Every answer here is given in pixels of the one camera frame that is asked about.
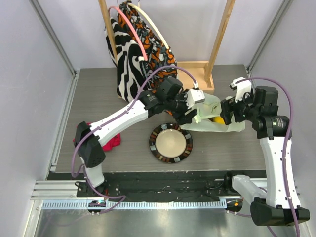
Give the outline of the beige plate with dark rim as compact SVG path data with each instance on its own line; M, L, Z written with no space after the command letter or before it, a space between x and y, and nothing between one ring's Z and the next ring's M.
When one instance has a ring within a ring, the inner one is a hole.
M189 131L175 123L157 126L149 136L149 148L153 156L165 163L178 163L193 150L193 138Z

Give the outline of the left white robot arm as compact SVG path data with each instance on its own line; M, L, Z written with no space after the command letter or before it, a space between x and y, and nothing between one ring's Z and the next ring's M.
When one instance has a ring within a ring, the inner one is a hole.
M184 90L179 80L169 78L156 90L142 91L128 105L106 118L92 124L81 122L74 146L75 155L80 157L90 181L88 191L94 197L100 197L105 191L102 162L106 156L102 147L114 136L163 111L171 112L179 125L191 123L197 114L194 105L204 99L196 83L192 89Z

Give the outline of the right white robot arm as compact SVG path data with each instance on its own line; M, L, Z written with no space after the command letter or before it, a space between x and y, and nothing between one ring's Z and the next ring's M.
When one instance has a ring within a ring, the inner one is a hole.
M221 101L225 124L249 121L257 133L266 167L267 191L247 175L234 175L223 182L225 193L241 194L250 204L257 226L294 226L310 219L298 199L290 159L291 140L286 137L290 119L278 115L278 90L274 87L233 85L234 97Z

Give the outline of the pale green plastic bag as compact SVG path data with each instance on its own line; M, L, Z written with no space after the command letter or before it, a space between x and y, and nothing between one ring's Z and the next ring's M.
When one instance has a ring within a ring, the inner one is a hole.
M197 115L193 118L192 123L180 126L183 130L220 133L242 132L245 130L245 122L235 122L234 117L229 125L213 122L214 117L220 117L221 100L214 95L207 93L204 95L205 101L193 106L193 109L197 110Z

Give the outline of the yellow fake lemon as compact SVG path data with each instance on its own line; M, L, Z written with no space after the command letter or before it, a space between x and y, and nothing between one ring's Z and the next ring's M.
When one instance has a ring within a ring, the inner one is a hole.
M225 122L221 117L214 117L213 122L225 125Z

